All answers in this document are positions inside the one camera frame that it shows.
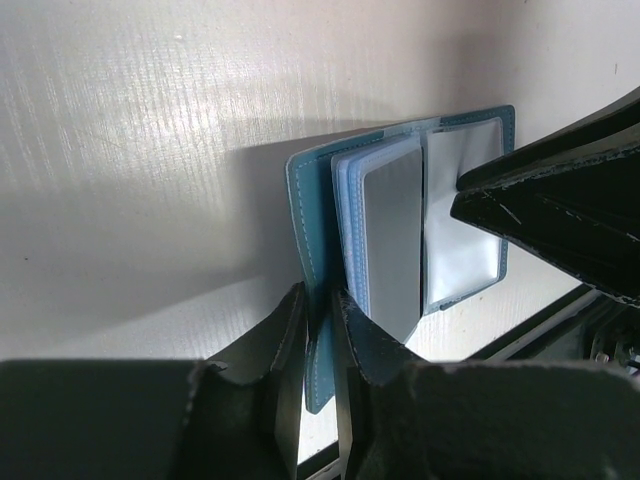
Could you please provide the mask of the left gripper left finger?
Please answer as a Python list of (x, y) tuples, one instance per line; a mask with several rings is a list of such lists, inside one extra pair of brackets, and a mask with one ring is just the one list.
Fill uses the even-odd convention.
[(292, 479), (306, 293), (206, 359), (1, 365), (5, 479)]

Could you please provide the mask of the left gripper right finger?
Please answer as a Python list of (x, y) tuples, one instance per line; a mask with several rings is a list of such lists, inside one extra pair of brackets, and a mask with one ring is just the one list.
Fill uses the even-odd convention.
[(346, 479), (635, 479), (639, 382), (593, 361), (426, 361), (332, 296)]

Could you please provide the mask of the blue card holder wallet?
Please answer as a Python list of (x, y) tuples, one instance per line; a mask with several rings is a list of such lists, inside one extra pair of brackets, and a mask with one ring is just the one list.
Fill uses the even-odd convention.
[(310, 298), (305, 406), (335, 392), (330, 296), (345, 287), (399, 342), (419, 321), (500, 282), (508, 244), (452, 218), (457, 181), (510, 153), (516, 113), (501, 105), (387, 126), (291, 156), (292, 225)]

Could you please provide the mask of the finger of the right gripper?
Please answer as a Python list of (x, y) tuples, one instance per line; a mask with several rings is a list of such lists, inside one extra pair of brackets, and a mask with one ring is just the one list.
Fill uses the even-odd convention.
[(639, 304), (639, 92), (463, 174), (450, 213)]

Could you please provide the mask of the grey credit card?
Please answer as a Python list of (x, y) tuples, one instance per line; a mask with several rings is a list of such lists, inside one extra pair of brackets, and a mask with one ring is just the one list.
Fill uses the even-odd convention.
[(422, 149), (364, 177), (370, 318), (405, 342), (421, 316)]

